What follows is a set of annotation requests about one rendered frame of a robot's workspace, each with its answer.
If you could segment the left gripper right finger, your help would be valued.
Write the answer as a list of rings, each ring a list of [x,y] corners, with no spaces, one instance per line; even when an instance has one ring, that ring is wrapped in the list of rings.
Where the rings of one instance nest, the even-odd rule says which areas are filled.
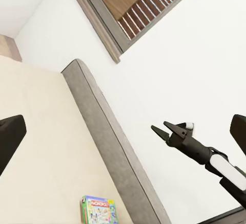
[[[246,156],[246,116],[238,114],[233,116],[230,133]]]

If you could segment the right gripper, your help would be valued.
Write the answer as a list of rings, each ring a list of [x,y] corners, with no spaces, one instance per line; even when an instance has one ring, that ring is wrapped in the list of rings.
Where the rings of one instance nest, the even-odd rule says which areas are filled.
[[[171,136],[169,136],[169,133],[154,125],[152,125],[151,128],[160,138],[166,141],[168,146],[175,147],[189,158],[196,157],[198,153],[200,153],[202,150],[202,143],[192,137],[192,131],[185,130],[168,121],[164,121],[163,124],[173,132]]]

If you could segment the board game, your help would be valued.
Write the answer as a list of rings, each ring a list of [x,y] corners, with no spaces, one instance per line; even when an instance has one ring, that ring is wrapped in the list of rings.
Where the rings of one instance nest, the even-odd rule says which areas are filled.
[[[84,224],[119,224],[114,200],[83,196]]]

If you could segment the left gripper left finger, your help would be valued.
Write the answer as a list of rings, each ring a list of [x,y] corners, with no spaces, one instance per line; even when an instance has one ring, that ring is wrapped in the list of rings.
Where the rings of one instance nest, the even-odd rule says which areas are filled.
[[[21,114],[0,120],[0,176],[26,134],[26,123]]]

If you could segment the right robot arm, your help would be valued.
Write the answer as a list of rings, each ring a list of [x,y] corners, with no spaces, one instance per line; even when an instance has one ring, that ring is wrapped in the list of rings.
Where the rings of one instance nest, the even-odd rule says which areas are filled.
[[[175,147],[180,152],[193,158],[199,165],[211,173],[222,177],[220,184],[246,209],[246,173],[228,161],[228,156],[213,147],[205,147],[200,141],[193,138],[195,123],[185,122],[172,124],[163,123],[173,133],[170,134],[152,125],[152,130],[159,135],[167,145]],[[200,152],[201,151],[201,152]]]

